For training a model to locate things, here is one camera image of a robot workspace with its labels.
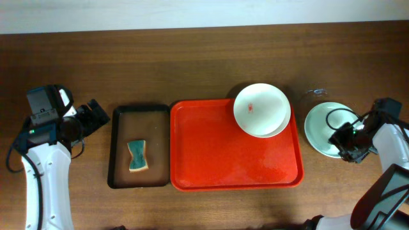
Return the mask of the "pale green plate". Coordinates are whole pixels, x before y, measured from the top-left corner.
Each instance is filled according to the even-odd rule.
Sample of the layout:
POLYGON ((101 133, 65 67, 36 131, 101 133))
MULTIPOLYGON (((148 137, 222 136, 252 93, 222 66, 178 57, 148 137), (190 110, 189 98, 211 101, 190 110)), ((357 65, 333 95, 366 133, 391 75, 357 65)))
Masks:
POLYGON ((309 144, 319 153, 331 158, 340 158, 339 150, 331 143, 329 138, 335 132, 333 128, 340 128, 343 124, 353 123, 357 116, 351 109, 341 103, 324 102, 313 107, 306 116, 304 131, 309 144))

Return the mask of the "green yellow sponge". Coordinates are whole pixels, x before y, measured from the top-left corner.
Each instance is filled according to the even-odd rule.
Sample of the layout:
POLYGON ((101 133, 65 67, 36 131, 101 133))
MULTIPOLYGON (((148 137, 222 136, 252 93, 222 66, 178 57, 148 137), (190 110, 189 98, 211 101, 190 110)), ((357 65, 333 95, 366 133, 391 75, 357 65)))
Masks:
POLYGON ((129 171, 136 173, 139 171, 145 171, 149 169, 146 159, 146 141, 136 140, 127 143, 128 150, 131 154, 131 161, 129 165, 129 171))

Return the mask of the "white plate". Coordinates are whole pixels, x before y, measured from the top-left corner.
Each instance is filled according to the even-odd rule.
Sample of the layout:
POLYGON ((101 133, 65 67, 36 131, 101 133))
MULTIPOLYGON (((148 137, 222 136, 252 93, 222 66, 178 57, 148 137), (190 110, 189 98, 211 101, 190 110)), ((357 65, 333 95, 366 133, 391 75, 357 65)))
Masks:
POLYGON ((291 105, 279 88, 265 83, 251 84, 236 96, 233 115, 245 133, 257 138, 269 138, 287 127, 291 105))

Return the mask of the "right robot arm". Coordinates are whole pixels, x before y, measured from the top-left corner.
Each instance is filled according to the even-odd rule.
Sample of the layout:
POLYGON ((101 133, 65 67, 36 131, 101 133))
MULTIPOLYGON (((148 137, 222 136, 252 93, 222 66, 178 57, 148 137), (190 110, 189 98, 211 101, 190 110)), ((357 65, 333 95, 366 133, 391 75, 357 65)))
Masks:
POLYGON ((408 124, 384 111, 365 114, 364 129, 347 123, 330 138, 341 158, 352 162, 374 147, 383 174, 360 198, 349 215, 308 219, 302 229, 408 229, 408 214, 399 207, 408 200, 408 124))

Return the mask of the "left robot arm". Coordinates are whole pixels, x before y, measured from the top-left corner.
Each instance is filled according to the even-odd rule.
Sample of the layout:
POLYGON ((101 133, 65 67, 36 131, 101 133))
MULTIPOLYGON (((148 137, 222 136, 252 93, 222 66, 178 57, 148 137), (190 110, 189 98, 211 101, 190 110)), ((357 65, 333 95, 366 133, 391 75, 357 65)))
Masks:
POLYGON ((68 188, 72 148, 110 120, 96 100, 70 116, 46 112, 45 123, 28 117, 13 148, 21 155, 26 175, 26 229, 73 229, 68 188))

